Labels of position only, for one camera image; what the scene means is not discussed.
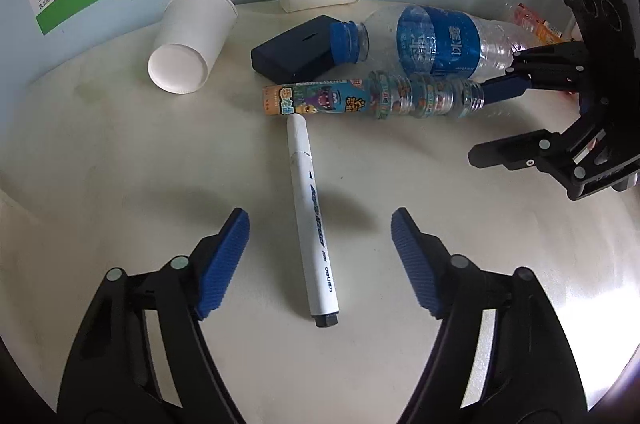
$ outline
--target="screw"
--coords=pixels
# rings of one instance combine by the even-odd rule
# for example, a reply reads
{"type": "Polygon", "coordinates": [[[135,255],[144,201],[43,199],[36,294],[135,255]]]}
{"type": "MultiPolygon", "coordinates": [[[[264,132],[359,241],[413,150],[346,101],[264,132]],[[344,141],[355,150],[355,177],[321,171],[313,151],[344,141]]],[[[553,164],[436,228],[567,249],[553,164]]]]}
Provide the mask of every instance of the screw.
{"type": "Polygon", "coordinates": [[[531,269],[518,267],[516,272],[518,273],[518,276],[520,276],[520,279],[523,279],[524,281],[531,281],[533,279],[533,271],[531,269]]]}
{"type": "Polygon", "coordinates": [[[189,258],[186,256],[176,256],[171,260],[171,268],[175,270],[184,269],[189,264],[189,258]]]}
{"type": "Polygon", "coordinates": [[[469,265],[469,260],[460,254],[454,254],[451,257],[451,264],[456,269],[464,269],[469,265]]]}
{"type": "Polygon", "coordinates": [[[121,276],[122,276],[122,269],[120,269],[119,267],[114,267],[110,271],[108,271],[107,280],[116,281],[116,280],[119,280],[121,276]]]}

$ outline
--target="bottle label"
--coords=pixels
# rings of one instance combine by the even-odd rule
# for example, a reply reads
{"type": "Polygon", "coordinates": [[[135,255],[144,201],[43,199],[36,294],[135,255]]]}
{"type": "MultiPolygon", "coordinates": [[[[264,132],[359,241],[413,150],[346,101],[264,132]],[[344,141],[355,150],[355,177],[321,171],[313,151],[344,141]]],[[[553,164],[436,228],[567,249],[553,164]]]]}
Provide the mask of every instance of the bottle label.
{"type": "Polygon", "coordinates": [[[267,115],[364,112],[370,105],[362,80],[266,86],[262,98],[267,115]]]}
{"type": "Polygon", "coordinates": [[[466,79],[476,70],[480,53],[478,30],[463,12],[411,5],[398,20],[398,55],[407,75],[466,79]]]}

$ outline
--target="table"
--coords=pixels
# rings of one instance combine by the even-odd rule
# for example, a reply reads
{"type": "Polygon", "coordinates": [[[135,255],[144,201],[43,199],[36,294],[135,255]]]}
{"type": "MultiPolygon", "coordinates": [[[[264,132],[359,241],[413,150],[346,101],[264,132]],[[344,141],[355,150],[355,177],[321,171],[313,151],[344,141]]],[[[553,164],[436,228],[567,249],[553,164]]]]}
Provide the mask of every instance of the table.
{"type": "MultiPolygon", "coordinates": [[[[186,96],[146,74],[157,26],[93,48],[29,87],[0,161],[0,324],[50,404],[105,272],[137,274],[188,254],[235,206],[250,215],[250,241],[202,328],[249,423],[325,422],[321,404],[334,422],[397,420],[439,326],[419,307],[391,242],[400,206],[485,270],[531,267],[590,405],[615,381],[640,343],[638,190],[571,202],[550,176],[466,160],[479,142],[567,127],[575,99],[556,92],[527,92],[464,120],[309,117],[340,322],[319,329],[310,319],[285,119],[263,114],[269,83],[252,70],[250,49],[318,14],[363,20],[382,5],[288,15],[277,3],[239,6],[209,81],[186,96]]],[[[466,402],[478,398],[488,360],[485,316],[466,402]]],[[[177,403],[153,312],[150,333],[162,392],[177,403]]]]}

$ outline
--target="blue bottle cap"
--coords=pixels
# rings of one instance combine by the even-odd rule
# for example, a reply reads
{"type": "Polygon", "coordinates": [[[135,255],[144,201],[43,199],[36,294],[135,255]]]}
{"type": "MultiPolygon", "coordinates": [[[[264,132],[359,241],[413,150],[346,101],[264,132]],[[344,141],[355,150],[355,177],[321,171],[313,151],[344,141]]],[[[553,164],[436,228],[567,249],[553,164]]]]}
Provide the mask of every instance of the blue bottle cap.
{"type": "Polygon", "coordinates": [[[358,39],[358,26],[350,21],[348,23],[331,23],[329,25],[331,39],[331,55],[336,65],[344,63],[357,63],[360,57],[360,41],[358,39]]]}

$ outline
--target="marker body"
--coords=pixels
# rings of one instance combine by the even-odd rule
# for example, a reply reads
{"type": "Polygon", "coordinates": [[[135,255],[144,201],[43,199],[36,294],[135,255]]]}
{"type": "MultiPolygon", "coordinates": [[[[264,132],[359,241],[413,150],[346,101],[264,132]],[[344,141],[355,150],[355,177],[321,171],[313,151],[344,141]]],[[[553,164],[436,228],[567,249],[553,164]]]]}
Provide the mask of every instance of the marker body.
{"type": "Polygon", "coordinates": [[[328,327],[337,323],[338,298],[335,294],[334,274],[324,235],[316,174],[304,117],[299,114],[290,115],[287,119],[287,134],[298,239],[309,309],[317,326],[328,327]]]}

